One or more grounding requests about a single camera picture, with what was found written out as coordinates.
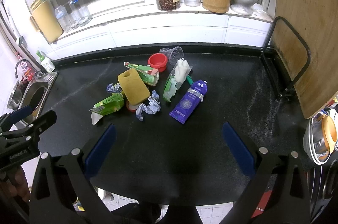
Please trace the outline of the person's left hand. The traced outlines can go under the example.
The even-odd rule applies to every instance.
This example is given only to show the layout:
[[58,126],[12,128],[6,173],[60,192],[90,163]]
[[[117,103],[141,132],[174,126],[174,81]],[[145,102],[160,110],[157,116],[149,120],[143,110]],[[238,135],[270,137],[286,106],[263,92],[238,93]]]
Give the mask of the person's left hand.
[[20,197],[24,202],[30,201],[30,190],[27,183],[26,175],[21,166],[9,171],[9,179],[1,182],[1,189],[8,198]]

